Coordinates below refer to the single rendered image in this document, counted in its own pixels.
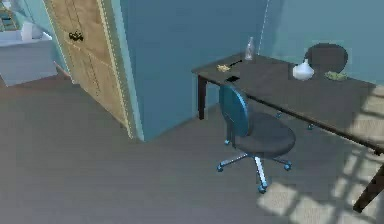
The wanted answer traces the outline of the blue swivel office chair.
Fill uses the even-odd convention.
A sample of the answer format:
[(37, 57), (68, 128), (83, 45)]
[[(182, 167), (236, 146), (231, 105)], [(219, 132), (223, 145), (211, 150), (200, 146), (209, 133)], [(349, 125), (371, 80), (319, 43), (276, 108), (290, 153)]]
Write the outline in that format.
[(289, 171), (292, 163), (281, 159), (281, 156), (295, 146), (294, 132), (276, 117), (253, 111), (246, 96), (232, 84), (224, 84), (219, 88), (219, 105), (226, 123), (225, 145), (240, 150), (241, 154), (221, 161), (217, 165), (217, 171), (222, 172), (225, 166), (244, 158), (252, 158), (260, 179), (258, 191), (265, 193), (268, 183), (262, 160), (281, 163)]

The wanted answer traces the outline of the clear glass bottle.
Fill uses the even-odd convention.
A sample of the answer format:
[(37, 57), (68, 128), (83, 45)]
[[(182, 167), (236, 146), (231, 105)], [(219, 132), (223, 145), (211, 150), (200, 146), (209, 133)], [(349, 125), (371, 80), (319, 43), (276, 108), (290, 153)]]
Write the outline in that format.
[(244, 59), (247, 60), (247, 61), (251, 61), (253, 59), (254, 50), (255, 50), (254, 38), (250, 37), (249, 41), (248, 41), (248, 44), (246, 46), (246, 49), (245, 49), (245, 57), (244, 57)]

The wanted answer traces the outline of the dark wooden desk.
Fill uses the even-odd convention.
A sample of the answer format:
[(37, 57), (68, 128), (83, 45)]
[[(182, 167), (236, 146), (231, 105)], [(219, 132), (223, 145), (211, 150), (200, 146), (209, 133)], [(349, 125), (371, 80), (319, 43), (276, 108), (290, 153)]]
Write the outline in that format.
[[(238, 60), (243, 61), (227, 72), (217, 70)], [(237, 53), (194, 68), (199, 118), (204, 118), (206, 84), (221, 85), (237, 76), (235, 85), (249, 98), (384, 154), (384, 86), (353, 78), (332, 81), (319, 72), (300, 81), (292, 76), (293, 67), (260, 55), (246, 61)]]

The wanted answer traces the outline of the light wooden room door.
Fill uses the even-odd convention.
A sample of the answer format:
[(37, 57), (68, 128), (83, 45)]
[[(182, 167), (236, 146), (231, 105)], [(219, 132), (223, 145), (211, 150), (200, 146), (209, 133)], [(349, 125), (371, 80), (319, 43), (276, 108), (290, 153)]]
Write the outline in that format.
[[(137, 137), (111, 0), (43, 0), (69, 74)], [(68, 37), (81, 33), (83, 41)]]

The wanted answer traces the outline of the white round vase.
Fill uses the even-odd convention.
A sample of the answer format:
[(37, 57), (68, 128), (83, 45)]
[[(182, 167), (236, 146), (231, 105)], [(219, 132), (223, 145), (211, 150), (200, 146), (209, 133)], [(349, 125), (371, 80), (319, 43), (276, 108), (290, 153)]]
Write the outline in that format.
[(309, 60), (305, 59), (303, 63), (293, 68), (293, 77), (297, 80), (309, 80), (314, 75), (314, 70), (309, 65)]

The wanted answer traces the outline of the white cabinet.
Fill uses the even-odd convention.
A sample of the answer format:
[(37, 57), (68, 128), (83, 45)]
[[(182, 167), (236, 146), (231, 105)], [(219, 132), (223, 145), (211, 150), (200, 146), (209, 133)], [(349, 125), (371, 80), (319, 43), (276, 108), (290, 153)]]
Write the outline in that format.
[(0, 77), (6, 86), (56, 75), (52, 37), (23, 41), (21, 32), (0, 32)]

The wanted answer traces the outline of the white box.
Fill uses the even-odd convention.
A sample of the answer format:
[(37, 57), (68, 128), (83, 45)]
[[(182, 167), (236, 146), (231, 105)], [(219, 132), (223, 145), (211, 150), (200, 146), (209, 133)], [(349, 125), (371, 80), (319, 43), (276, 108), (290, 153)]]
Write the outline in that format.
[(25, 21), (22, 25), (20, 35), (23, 41), (30, 41), (33, 39), (33, 23)]

